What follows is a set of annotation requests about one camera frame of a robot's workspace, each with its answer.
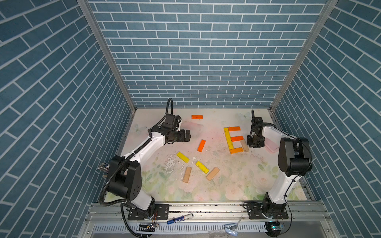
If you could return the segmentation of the light orange block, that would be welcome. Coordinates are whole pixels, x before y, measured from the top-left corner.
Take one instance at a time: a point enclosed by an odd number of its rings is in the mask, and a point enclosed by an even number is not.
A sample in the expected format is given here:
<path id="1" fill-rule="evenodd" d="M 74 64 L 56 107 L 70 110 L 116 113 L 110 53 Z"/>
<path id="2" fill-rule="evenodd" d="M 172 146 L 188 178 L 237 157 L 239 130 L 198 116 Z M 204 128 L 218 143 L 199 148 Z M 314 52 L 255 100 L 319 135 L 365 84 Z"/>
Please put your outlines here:
<path id="1" fill-rule="evenodd" d="M 230 149 L 230 154 L 235 154 L 235 153 L 240 153 L 240 152 L 243 152 L 243 148 L 240 147 L 240 148 L 233 148 L 233 149 Z"/>

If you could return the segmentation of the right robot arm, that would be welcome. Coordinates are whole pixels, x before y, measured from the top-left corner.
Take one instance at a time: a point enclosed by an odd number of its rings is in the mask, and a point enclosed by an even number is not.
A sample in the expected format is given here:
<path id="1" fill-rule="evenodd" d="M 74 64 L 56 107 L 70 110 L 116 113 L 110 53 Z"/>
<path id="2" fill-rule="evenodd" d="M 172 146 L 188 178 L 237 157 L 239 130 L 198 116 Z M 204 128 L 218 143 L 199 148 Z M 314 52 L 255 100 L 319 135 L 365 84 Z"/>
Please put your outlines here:
<path id="1" fill-rule="evenodd" d="M 253 124 L 247 139 L 251 148 L 265 147 L 267 142 L 273 142 L 278 148 L 279 173 L 261 205 L 263 216 L 273 219 L 285 212 L 287 198 L 295 183 L 313 167 L 309 141 L 292 136 L 271 123 Z"/>

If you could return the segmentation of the small circuit board green led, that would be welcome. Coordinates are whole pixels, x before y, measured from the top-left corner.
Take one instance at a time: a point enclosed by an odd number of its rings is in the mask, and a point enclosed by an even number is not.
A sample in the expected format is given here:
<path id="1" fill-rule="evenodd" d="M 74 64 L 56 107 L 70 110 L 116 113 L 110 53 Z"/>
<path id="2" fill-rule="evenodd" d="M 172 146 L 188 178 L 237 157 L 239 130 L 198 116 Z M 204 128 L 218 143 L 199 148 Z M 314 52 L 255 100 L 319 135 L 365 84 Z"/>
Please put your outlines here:
<path id="1" fill-rule="evenodd" d="M 265 227 L 265 234 L 272 238 L 278 237 L 282 230 L 282 225 L 279 222 L 265 222 Z"/>

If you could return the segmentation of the pink eraser box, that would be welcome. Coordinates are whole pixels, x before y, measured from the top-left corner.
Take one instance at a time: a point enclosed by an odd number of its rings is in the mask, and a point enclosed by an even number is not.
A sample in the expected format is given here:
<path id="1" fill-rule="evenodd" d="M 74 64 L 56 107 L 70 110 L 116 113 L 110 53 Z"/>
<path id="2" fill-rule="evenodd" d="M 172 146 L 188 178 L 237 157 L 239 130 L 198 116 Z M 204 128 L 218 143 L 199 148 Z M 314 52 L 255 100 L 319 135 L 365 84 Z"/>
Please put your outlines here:
<path id="1" fill-rule="evenodd" d="M 279 152 L 279 142 L 274 142 L 270 138 L 265 138 L 265 149 L 271 153 L 275 154 Z"/>

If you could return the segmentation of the clear tape scraps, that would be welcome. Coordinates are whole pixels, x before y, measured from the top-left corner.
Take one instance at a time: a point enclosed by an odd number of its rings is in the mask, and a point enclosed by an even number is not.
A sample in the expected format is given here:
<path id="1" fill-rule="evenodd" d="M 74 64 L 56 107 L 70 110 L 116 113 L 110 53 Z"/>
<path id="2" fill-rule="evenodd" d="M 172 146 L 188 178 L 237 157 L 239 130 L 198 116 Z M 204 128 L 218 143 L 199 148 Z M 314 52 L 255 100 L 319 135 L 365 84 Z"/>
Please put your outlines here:
<path id="1" fill-rule="evenodd" d="M 237 232 L 238 223 L 226 224 L 220 230 L 210 231 L 210 238 L 236 238 L 238 236 Z"/>

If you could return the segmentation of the yellow block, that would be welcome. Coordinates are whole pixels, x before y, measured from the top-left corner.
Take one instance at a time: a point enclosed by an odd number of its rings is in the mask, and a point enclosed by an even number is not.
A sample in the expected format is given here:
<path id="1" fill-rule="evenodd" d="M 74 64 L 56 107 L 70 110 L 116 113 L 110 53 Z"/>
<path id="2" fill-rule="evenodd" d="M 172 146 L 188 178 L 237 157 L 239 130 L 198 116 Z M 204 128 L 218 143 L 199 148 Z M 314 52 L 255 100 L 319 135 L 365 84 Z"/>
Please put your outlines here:
<path id="1" fill-rule="evenodd" d="M 203 173 L 208 174 L 209 169 L 200 161 L 197 161 L 195 164 Z"/>
<path id="2" fill-rule="evenodd" d="M 189 160 L 189 158 L 187 157 L 187 156 L 185 156 L 183 153 L 181 153 L 181 152 L 178 152 L 177 153 L 177 156 L 182 160 L 182 161 L 184 161 L 185 163 L 188 163 L 190 160 Z"/>
<path id="3" fill-rule="evenodd" d="M 229 150 L 234 149 L 234 145 L 233 145 L 233 142 L 232 142 L 231 138 L 228 137 L 228 138 L 226 138 L 226 140 L 227 140 L 227 144 L 228 144 Z"/>
<path id="4" fill-rule="evenodd" d="M 224 133 L 225 133 L 225 137 L 226 139 L 230 139 L 230 133 L 229 133 L 229 129 L 228 128 L 224 128 Z"/>

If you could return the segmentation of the blue handled screwdriver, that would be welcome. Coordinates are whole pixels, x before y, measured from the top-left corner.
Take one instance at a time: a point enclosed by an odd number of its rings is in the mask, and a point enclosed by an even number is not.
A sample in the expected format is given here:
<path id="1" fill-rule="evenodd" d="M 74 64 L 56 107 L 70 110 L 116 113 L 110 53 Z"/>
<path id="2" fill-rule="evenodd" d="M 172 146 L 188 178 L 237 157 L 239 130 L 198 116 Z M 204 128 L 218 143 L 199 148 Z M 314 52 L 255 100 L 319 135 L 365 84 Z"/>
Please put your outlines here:
<path id="1" fill-rule="evenodd" d="M 192 213 L 187 214 L 187 215 L 183 215 L 183 216 L 179 216 L 179 217 L 173 218 L 171 220 L 168 220 L 167 225 L 182 222 L 182 221 L 188 220 L 188 219 L 193 218 L 193 217 L 194 217 L 194 215 Z"/>

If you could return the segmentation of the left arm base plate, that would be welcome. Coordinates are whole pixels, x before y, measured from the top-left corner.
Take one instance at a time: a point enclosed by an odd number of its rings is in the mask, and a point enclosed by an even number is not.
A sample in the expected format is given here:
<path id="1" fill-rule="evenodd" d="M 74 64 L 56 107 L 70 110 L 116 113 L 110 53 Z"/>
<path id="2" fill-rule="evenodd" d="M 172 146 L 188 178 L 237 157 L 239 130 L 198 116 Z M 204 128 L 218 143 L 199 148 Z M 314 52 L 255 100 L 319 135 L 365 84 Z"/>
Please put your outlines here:
<path id="1" fill-rule="evenodd" d="M 128 220 L 129 221 L 142 221 L 142 220 L 168 220 L 169 204 L 155 204 L 150 205 L 147 210 L 140 208 L 128 208 Z"/>

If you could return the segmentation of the aluminium front rail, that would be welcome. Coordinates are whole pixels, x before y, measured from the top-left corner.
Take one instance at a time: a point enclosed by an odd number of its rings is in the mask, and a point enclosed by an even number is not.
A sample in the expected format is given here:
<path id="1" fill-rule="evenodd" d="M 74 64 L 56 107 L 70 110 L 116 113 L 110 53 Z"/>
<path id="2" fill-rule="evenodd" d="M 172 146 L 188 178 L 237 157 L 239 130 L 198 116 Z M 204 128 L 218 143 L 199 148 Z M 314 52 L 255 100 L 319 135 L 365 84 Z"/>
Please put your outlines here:
<path id="1" fill-rule="evenodd" d="M 330 221 L 324 204 L 319 201 L 290 201 L 282 214 L 262 214 L 260 205 L 242 201 L 199 201 L 199 202 L 157 202 L 158 211 L 154 218 L 165 222 L 175 217 L 193 214 L 187 222 L 232 222 L 243 218 L 244 221 Z"/>

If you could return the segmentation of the natural wood block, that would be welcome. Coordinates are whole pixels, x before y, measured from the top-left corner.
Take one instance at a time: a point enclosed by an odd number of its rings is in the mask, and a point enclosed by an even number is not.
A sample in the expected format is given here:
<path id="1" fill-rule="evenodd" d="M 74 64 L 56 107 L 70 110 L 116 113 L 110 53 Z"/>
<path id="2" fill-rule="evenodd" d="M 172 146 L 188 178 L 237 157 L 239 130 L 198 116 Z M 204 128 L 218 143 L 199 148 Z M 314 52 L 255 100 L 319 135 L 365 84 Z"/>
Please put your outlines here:
<path id="1" fill-rule="evenodd" d="M 190 175 L 191 175 L 191 170 L 192 170 L 191 167 L 187 167 L 186 168 L 186 171 L 185 171 L 185 174 L 184 174 L 184 177 L 183 177 L 183 182 L 184 183 L 189 183 L 189 179 L 190 179 Z"/>
<path id="2" fill-rule="evenodd" d="M 211 181 L 218 173 L 220 172 L 220 169 L 218 167 L 215 167 L 208 175 L 206 176 L 206 179 L 208 181 Z"/>
<path id="3" fill-rule="evenodd" d="M 249 152 L 249 147 L 248 147 L 246 141 L 243 139 L 243 140 L 240 141 L 240 143 L 241 143 L 243 151 L 244 152 Z"/>

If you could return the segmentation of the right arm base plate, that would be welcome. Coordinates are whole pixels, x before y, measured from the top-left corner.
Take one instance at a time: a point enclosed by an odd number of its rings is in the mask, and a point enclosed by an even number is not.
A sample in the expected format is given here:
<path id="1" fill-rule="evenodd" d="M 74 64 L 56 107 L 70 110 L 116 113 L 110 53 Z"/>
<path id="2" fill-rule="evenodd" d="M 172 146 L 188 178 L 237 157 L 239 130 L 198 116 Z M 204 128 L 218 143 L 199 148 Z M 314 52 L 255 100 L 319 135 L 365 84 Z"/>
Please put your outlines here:
<path id="1" fill-rule="evenodd" d="M 248 202 L 243 204 L 243 207 L 247 210 L 250 220 L 276 220 L 289 218 L 286 209 L 286 203 L 276 204 L 276 203 L 254 203 Z"/>

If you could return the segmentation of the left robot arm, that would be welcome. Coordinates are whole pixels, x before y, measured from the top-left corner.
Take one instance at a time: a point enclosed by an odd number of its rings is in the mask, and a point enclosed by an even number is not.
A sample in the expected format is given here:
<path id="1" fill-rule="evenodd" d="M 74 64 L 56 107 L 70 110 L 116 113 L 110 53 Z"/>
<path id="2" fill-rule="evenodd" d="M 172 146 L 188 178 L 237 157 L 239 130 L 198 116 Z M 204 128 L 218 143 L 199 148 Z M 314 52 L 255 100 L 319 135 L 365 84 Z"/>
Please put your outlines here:
<path id="1" fill-rule="evenodd" d="M 144 212 L 152 212 L 154 198 L 143 191 L 142 165 L 167 143 L 189 142 L 189 130 L 169 130 L 164 133 L 148 130 L 148 138 L 127 155 L 115 156 L 109 164 L 106 182 L 101 190 L 99 203 L 111 206 L 122 203 Z"/>

